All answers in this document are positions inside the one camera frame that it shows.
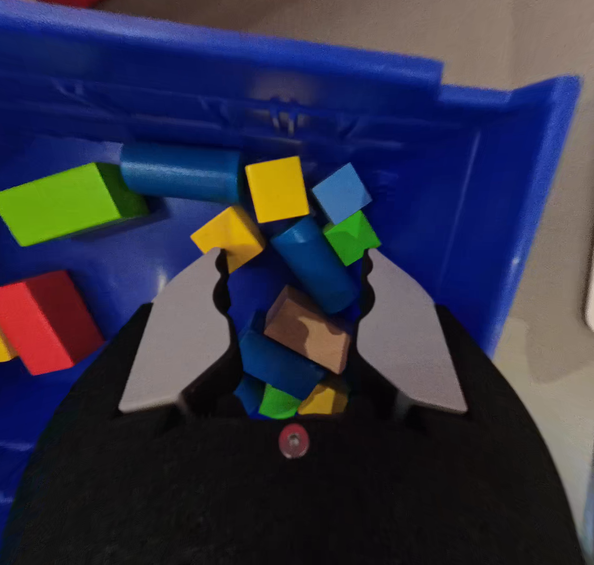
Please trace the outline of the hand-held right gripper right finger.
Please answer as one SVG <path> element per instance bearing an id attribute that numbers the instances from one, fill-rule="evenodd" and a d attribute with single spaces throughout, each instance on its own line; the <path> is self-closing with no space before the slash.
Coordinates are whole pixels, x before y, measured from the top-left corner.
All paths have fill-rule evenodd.
<path id="1" fill-rule="evenodd" d="M 368 249 L 362 263 L 355 349 L 403 397 L 398 402 L 467 412 L 434 300 L 378 248 Z"/>

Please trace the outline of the long green wooden block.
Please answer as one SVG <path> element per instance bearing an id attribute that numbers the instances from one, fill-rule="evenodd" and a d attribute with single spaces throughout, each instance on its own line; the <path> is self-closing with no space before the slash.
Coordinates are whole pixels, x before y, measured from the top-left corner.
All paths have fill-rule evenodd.
<path id="1" fill-rule="evenodd" d="M 1 191 L 1 218 L 21 247 L 149 214 L 118 165 L 88 163 Z"/>

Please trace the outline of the small green wooden block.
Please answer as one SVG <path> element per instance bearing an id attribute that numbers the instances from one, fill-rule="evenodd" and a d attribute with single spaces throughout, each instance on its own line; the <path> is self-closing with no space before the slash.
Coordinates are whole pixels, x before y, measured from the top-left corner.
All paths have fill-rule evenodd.
<path id="1" fill-rule="evenodd" d="M 302 403 L 302 399 L 266 383 L 258 414 L 272 420 L 287 420 L 294 417 Z"/>

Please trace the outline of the natural wooden block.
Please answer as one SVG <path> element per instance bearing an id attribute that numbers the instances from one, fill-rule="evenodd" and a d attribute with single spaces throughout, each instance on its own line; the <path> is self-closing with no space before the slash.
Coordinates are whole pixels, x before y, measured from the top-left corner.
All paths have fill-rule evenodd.
<path id="1" fill-rule="evenodd" d="M 335 375 L 345 370 L 351 332 L 292 286 L 286 285 L 267 311 L 264 334 Z"/>

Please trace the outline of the green wooden cube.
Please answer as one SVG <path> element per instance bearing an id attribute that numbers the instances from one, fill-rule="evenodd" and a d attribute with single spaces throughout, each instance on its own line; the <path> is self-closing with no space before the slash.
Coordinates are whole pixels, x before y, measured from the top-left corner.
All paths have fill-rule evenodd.
<path id="1" fill-rule="evenodd" d="M 362 210 L 337 224 L 326 224 L 323 235 L 345 266 L 360 260 L 367 249 L 381 246 L 379 237 Z"/>

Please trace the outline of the blue plastic bin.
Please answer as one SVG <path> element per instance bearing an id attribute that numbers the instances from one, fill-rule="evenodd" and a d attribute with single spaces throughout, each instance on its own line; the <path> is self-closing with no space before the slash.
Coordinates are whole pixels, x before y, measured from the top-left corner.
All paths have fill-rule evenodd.
<path id="1" fill-rule="evenodd" d="M 347 162 L 381 250 L 492 355 L 580 93 L 442 82 L 441 62 L 1 0 L 1 188 L 147 141 Z"/>

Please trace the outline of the yellow wooden cube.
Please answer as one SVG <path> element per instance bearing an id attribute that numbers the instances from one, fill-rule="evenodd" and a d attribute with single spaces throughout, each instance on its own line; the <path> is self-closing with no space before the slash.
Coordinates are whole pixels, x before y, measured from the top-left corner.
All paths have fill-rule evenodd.
<path id="1" fill-rule="evenodd" d="M 253 163 L 245 167 L 245 173 L 259 224 L 309 214 L 301 160 L 298 156 Z"/>

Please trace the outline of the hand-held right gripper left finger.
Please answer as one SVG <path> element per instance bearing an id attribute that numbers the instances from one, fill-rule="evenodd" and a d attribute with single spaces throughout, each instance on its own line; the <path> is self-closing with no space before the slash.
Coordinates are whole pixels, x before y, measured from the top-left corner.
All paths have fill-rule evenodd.
<path id="1" fill-rule="evenodd" d="M 123 395 L 122 413 L 175 405 L 218 414 L 243 374 L 228 312 L 226 251 L 212 248 L 155 297 Z"/>

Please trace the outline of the light blue wooden cube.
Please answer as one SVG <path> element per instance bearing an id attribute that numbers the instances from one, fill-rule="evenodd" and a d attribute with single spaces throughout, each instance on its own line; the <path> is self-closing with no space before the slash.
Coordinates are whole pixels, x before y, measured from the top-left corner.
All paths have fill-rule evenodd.
<path id="1" fill-rule="evenodd" d="M 335 170 L 311 190 L 332 225 L 346 220 L 372 202 L 372 197 L 351 162 Z"/>

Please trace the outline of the blue wooden cylinder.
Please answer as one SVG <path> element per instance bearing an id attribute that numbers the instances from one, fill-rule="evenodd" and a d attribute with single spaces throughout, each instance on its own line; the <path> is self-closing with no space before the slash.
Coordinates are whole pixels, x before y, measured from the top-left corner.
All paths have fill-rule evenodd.
<path id="1" fill-rule="evenodd" d="M 326 314 L 342 312 L 356 301 L 357 284 L 311 216 L 293 222 L 270 243 Z"/>
<path id="2" fill-rule="evenodd" d="M 265 391 L 265 383 L 256 377 L 242 374 L 242 378 L 234 395 L 239 398 L 248 417 L 253 418 L 258 414 Z"/>
<path id="3" fill-rule="evenodd" d="M 120 167 L 127 187 L 144 196 L 239 205 L 244 175 L 236 150 L 159 143 L 127 143 Z"/>

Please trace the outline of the red wooden block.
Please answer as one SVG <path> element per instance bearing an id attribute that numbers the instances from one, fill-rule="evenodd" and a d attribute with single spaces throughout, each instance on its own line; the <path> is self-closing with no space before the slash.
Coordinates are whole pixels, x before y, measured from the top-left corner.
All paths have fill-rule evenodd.
<path id="1" fill-rule="evenodd" d="M 3 285 L 1 330 L 32 376 L 70 369 L 105 342 L 66 270 Z"/>

